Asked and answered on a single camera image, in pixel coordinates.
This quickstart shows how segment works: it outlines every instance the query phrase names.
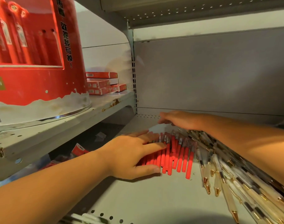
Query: fingernail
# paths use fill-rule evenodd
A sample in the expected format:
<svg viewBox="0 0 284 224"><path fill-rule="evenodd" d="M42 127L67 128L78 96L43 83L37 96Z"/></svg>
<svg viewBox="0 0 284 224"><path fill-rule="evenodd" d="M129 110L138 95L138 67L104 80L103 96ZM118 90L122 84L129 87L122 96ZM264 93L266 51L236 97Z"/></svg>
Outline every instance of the fingernail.
<svg viewBox="0 0 284 224"><path fill-rule="evenodd" d="M153 173L160 173L161 172L161 169L160 168L155 168L153 169Z"/></svg>

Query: rust stain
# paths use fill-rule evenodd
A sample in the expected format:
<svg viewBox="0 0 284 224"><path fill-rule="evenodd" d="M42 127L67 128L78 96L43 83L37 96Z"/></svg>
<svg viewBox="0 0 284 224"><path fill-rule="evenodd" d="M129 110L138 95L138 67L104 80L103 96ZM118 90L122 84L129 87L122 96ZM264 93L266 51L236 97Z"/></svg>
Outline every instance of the rust stain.
<svg viewBox="0 0 284 224"><path fill-rule="evenodd" d="M114 99L114 100L113 100L113 103L110 104L110 107L109 107L109 108L114 107L115 105L118 105L119 103L120 103L120 101L119 101L118 99ZM106 111L106 110L109 109L109 108L103 108L103 109L102 109L102 112Z"/></svg>
<svg viewBox="0 0 284 224"><path fill-rule="evenodd" d="M0 157L4 157L4 151L3 151L3 148L0 148Z"/></svg>

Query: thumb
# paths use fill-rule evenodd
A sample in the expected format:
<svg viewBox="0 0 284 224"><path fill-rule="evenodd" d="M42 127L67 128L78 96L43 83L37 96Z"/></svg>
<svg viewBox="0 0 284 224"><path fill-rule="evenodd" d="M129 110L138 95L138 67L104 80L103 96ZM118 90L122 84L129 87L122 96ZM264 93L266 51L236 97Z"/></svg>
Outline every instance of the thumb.
<svg viewBox="0 0 284 224"><path fill-rule="evenodd" d="M156 165L136 166L131 169L131 177L135 179L160 172L161 169Z"/></svg>

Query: stacked boxes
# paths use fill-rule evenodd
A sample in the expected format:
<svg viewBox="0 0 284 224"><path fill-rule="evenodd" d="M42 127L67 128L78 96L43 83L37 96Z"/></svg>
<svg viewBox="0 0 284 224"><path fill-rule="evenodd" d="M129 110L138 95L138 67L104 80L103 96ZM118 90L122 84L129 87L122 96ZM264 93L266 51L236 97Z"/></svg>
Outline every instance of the stacked boxes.
<svg viewBox="0 0 284 224"><path fill-rule="evenodd" d="M126 84L119 84L116 72L86 72L90 95L104 95L127 89Z"/></svg>

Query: pegboard hole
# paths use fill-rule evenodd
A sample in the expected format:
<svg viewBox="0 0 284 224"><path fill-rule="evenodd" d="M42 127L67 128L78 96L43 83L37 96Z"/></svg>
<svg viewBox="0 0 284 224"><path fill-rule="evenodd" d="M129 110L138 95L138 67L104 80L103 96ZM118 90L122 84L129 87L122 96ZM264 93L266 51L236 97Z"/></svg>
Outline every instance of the pegboard hole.
<svg viewBox="0 0 284 224"><path fill-rule="evenodd" d="M15 164L19 164L19 163L21 163L21 162L22 162L22 158L18 158L18 159L15 160L14 163L15 163Z"/></svg>

